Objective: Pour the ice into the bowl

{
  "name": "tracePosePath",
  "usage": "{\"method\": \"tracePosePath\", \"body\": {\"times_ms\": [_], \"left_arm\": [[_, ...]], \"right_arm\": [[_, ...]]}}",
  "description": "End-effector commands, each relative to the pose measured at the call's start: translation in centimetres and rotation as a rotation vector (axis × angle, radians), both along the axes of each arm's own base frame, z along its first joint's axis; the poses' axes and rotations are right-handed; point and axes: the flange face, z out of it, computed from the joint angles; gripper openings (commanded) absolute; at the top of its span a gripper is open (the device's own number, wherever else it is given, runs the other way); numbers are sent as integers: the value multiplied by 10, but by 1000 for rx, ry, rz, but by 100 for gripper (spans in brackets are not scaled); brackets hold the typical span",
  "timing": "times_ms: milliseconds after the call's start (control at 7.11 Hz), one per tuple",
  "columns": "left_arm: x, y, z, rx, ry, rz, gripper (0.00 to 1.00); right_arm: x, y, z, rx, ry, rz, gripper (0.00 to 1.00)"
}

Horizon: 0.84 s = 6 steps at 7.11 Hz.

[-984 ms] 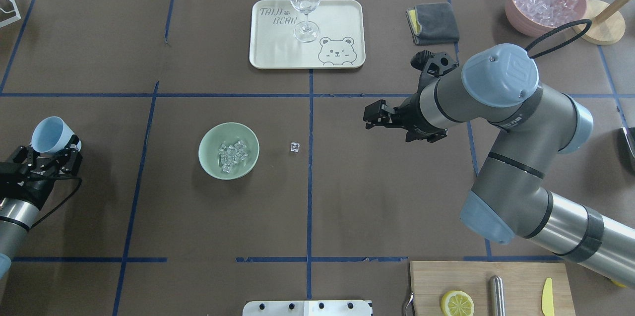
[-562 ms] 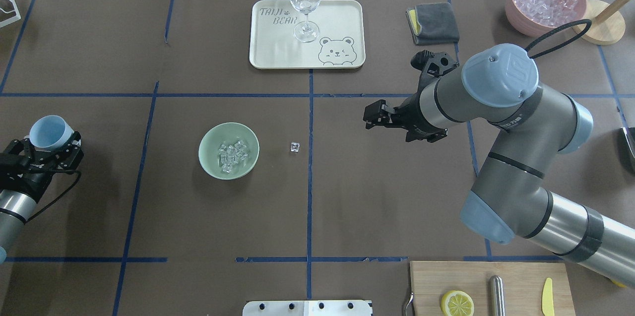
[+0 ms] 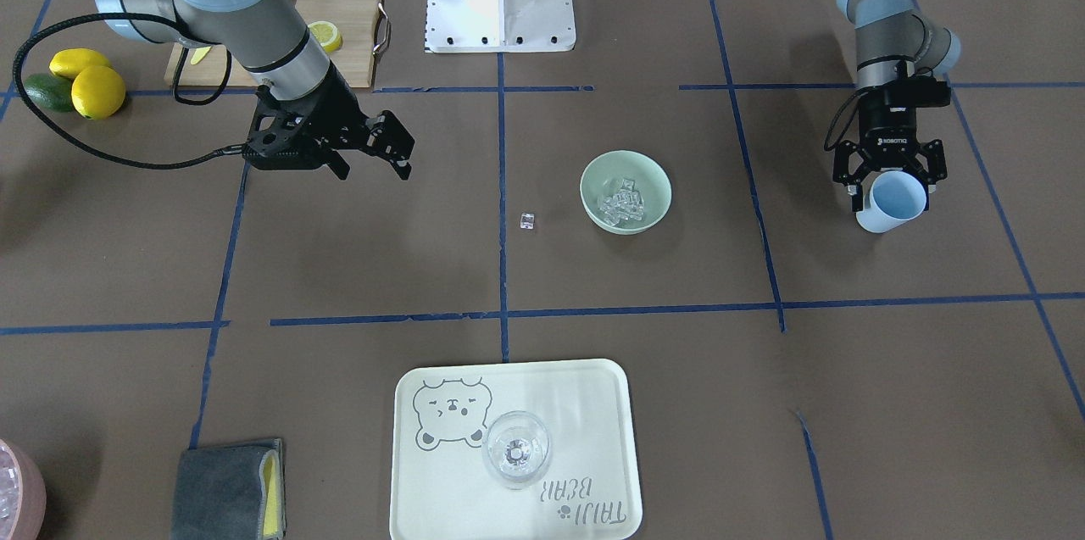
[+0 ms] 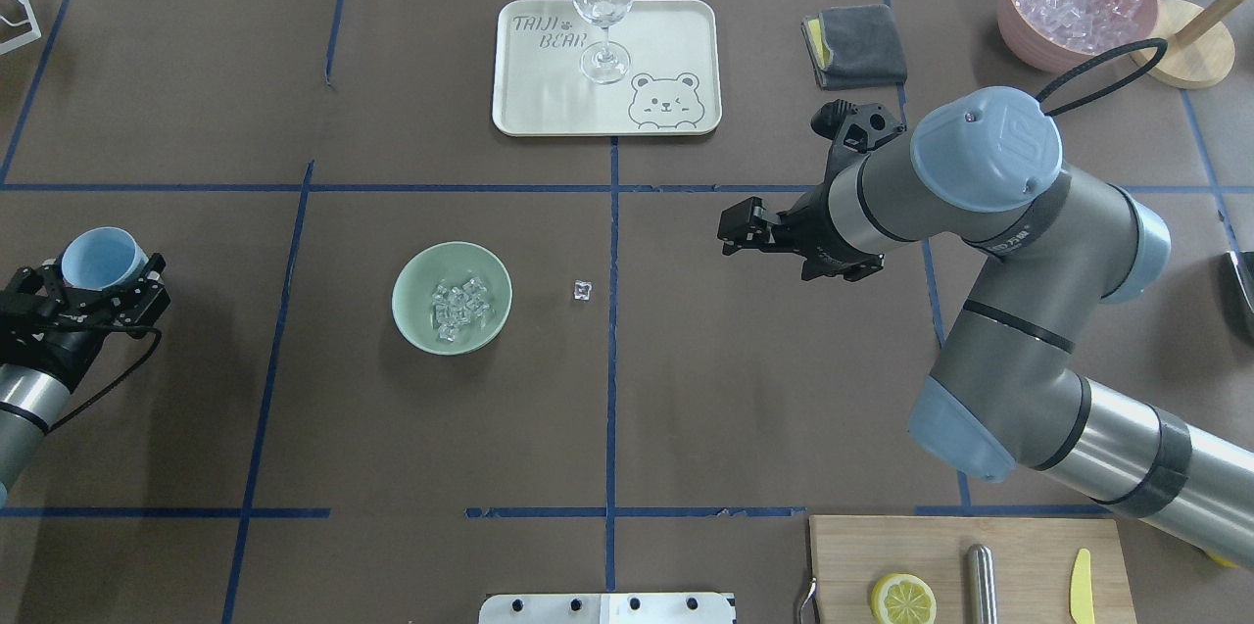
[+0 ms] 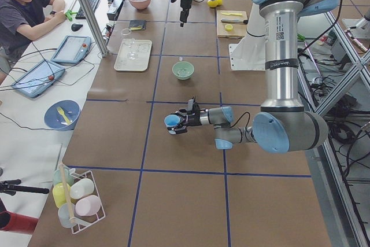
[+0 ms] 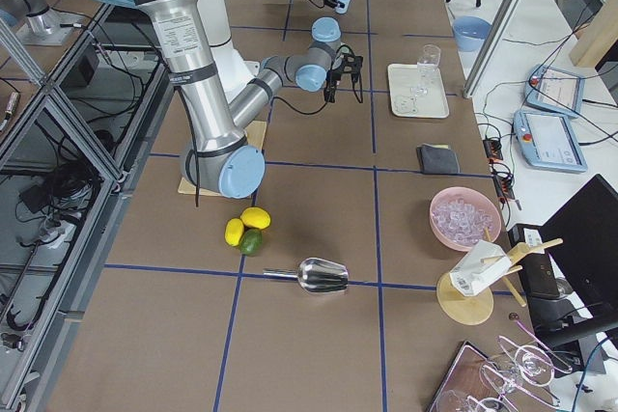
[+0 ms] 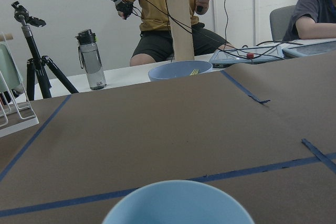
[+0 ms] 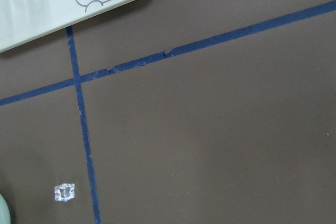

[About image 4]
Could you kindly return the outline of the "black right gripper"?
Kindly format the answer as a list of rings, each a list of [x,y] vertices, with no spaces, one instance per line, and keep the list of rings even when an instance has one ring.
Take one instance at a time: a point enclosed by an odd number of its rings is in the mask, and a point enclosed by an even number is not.
[[[905,133],[905,124],[887,108],[833,99],[810,117],[818,137],[830,142],[824,179],[781,217],[761,197],[729,205],[719,217],[721,254],[742,251],[803,257],[801,279],[841,277],[864,279],[882,271],[888,236],[867,204],[863,173],[867,155]],[[784,224],[782,241],[775,231]]]

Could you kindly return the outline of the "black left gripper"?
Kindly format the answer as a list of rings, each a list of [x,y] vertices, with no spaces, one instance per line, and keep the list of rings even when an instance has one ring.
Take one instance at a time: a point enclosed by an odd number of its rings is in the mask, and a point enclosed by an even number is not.
[[[161,277],[166,267],[166,257],[155,253],[100,294],[68,294],[58,259],[18,268],[1,292],[1,363],[79,387],[112,331],[155,328],[171,304]]]

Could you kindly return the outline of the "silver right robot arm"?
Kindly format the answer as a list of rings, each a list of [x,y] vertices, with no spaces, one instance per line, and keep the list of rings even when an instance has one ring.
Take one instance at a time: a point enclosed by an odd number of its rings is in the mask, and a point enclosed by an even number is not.
[[[803,279],[863,279],[884,256],[958,236],[986,256],[912,410],[909,435],[959,472],[1043,472],[1236,566],[1251,566],[1251,454],[1070,366],[1101,304],[1166,267],[1166,223],[1071,168],[1038,99],[994,85],[910,128],[879,105],[830,101],[823,180],[784,212],[747,197],[719,221],[727,256],[803,257]]]

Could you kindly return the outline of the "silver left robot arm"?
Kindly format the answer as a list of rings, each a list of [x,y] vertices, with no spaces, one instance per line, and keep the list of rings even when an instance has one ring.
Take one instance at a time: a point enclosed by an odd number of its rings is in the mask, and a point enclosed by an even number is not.
[[[1,293],[1,481],[8,499],[40,444],[117,388],[161,346],[157,321],[171,304],[155,254],[129,279],[104,289],[68,283],[58,259],[18,268]],[[125,335],[152,343],[120,377],[66,413],[107,340]]]

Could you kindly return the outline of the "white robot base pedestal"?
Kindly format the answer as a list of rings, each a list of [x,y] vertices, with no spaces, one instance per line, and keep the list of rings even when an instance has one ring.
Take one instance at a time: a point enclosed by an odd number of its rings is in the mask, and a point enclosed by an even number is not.
[[[479,623],[736,623],[735,598],[717,591],[498,594]]]

